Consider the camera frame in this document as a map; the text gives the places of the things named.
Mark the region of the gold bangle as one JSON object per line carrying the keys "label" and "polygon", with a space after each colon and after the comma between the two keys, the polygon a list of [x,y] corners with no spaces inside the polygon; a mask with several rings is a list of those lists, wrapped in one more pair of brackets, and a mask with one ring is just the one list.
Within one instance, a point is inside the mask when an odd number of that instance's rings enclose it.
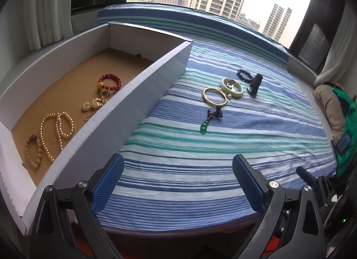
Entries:
{"label": "gold bangle", "polygon": [[211,107],[224,107],[228,98],[225,93],[214,87],[206,87],[202,91],[203,101]]}

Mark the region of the pale green jade bangle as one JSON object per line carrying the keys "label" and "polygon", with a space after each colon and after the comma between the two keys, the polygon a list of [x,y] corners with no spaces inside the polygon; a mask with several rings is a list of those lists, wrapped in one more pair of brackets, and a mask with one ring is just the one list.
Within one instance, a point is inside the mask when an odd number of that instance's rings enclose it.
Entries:
{"label": "pale green jade bangle", "polygon": [[222,91],[234,98],[241,98],[244,94],[242,85],[231,78],[223,78],[220,82],[220,87]]}

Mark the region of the green cloth bag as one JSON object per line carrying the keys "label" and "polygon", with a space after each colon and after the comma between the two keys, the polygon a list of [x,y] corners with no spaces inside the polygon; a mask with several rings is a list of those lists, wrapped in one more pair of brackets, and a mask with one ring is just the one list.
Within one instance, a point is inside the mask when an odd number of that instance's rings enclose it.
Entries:
{"label": "green cloth bag", "polygon": [[356,154],[356,101],[337,86],[334,86],[332,90],[341,104],[346,120],[342,137],[335,146],[337,151],[336,176],[341,177],[349,168]]}

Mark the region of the white cardboard box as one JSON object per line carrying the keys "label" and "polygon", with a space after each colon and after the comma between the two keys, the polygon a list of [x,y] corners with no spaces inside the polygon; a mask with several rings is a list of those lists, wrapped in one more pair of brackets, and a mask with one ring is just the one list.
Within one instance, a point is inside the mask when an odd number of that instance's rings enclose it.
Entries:
{"label": "white cardboard box", "polygon": [[48,185],[103,167],[183,75],[191,39],[107,23],[21,64],[1,94],[1,194],[28,235]]}

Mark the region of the striped blue green bedspread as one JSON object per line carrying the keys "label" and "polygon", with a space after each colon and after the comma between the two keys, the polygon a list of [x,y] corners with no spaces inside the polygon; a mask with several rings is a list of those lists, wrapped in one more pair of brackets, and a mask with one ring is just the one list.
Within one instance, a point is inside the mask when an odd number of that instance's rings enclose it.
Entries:
{"label": "striped blue green bedspread", "polygon": [[[121,149],[125,169],[102,225],[129,231],[173,231],[245,220],[253,211],[232,171],[243,154],[251,166],[284,187],[301,188],[295,170],[335,171],[322,124],[289,74],[283,47],[219,16],[152,4],[109,6],[98,23],[122,22],[192,38],[184,74],[150,111]],[[256,97],[230,100],[206,133],[200,126],[207,87],[219,88],[237,71],[261,74]]]}

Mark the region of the black watch on stand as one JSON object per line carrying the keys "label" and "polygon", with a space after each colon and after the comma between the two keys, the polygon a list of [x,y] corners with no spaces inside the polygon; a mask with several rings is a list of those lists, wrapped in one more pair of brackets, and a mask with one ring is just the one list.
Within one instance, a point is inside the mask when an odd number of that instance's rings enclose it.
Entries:
{"label": "black watch on stand", "polygon": [[252,79],[251,83],[247,87],[247,92],[250,96],[257,96],[258,89],[262,83],[263,76],[261,74],[256,74]]}

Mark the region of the white right curtain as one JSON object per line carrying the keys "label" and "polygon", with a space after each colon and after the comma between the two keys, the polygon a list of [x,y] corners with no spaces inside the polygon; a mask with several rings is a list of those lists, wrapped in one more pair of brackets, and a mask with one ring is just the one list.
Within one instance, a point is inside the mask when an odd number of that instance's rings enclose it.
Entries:
{"label": "white right curtain", "polygon": [[352,65],[356,56],[356,15],[346,4],[326,62],[313,86],[337,82]]}

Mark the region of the white curtain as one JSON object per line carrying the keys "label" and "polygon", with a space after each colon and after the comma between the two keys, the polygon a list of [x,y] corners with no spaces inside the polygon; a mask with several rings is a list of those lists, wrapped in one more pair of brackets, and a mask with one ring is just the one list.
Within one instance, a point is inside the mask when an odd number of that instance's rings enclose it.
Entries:
{"label": "white curtain", "polygon": [[24,0],[24,19],[32,51],[73,36],[71,0]]}
{"label": "white curtain", "polygon": [[346,4],[326,62],[313,86],[337,82],[352,65],[356,56],[356,15]]}

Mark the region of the white left curtain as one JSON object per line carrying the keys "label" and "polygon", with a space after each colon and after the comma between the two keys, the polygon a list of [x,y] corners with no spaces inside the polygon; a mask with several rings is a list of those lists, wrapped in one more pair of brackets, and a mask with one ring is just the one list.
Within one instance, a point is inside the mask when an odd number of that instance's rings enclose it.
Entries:
{"label": "white left curtain", "polygon": [[32,51],[73,36],[71,0],[24,0],[24,19]]}

